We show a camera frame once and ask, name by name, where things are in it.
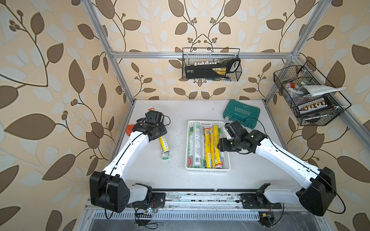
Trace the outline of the white wrap roll red label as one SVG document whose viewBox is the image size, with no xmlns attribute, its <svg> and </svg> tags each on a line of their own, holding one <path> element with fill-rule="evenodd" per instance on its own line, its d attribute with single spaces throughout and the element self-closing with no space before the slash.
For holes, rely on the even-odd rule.
<svg viewBox="0 0 370 231">
<path fill-rule="evenodd" d="M 188 141 L 188 167 L 193 168 L 194 166 L 194 125 L 191 124 L 189 127 L 189 141 Z"/>
</svg>

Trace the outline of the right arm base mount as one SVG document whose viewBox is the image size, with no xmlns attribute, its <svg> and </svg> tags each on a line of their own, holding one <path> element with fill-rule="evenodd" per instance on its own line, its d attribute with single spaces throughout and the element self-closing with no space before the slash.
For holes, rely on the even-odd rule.
<svg viewBox="0 0 370 231">
<path fill-rule="evenodd" d="M 263 194 L 243 193 L 240 201 L 244 209 L 282 209 L 281 203 L 271 203 Z"/>
</svg>

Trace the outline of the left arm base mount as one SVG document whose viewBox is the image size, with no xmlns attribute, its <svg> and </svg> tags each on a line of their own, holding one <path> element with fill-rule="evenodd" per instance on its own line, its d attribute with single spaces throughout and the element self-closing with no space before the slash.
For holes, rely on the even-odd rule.
<svg viewBox="0 0 370 231">
<path fill-rule="evenodd" d="M 150 192 L 143 201 L 130 203 L 127 207 L 133 208 L 163 208 L 166 201 L 166 193 Z"/>
</svg>

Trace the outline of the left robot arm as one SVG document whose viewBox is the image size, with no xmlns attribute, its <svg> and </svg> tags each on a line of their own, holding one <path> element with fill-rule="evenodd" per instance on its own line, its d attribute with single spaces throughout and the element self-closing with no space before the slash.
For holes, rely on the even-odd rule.
<svg viewBox="0 0 370 231">
<path fill-rule="evenodd" d="M 138 155 L 149 144 L 167 134 L 164 118 L 150 110 L 137 120 L 132 132 L 116 157 L 104 168 L 90 176 L 91 204 L 105 210 L 121 213 L 129 204 L 151 204 L 152 187 L 141 183 L 126 184 L 127 174 Z"/>
</svg>

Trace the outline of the white green wrap roll long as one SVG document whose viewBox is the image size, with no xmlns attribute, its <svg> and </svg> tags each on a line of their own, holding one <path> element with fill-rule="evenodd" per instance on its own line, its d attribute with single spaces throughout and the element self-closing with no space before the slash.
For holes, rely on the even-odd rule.
<svg viewBox="0 0 370 231">
<path fill-rule="evenodd" d="M 194 168 L 201 168 L 201 129 L 199 123 L 194 123 Z"/>
</svg>

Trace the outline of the white plastic basket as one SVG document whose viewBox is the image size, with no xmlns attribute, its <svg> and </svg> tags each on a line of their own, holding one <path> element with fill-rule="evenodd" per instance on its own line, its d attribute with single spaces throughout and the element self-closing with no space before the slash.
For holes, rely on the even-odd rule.
<svg viewBox="0 0 370 231">
<path fill-rule="evenodd" d="M 226 172 L 231 170 L 229 153 L 219 151 L 218 138 L 228 138 L 222 121 L 188 122 L 185 168 L 192 171 Z"/>
</svg>

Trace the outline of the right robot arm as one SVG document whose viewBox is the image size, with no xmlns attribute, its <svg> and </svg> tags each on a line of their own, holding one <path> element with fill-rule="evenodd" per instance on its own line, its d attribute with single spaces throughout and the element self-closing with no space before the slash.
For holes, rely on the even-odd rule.
<svg viewBox="0 0 370 231">
<path fill-rule="evenodd" d="M 263 196 L 267 201 L 301 205 L 308 212 L 321 217 L 329 210 L 334 198 L 340 197 L 335 173 L 330 168 L 319 168 L 297 158 L 273 142 L 265 131 L 248 132 L 238 121 L 226 123 L 223 129 L 229 137 L 219 140 L 218 150 L 242 155 L 256 154 L 278 166 L 296 181 L 293 186 L 264 184 Z"/>
</svg>

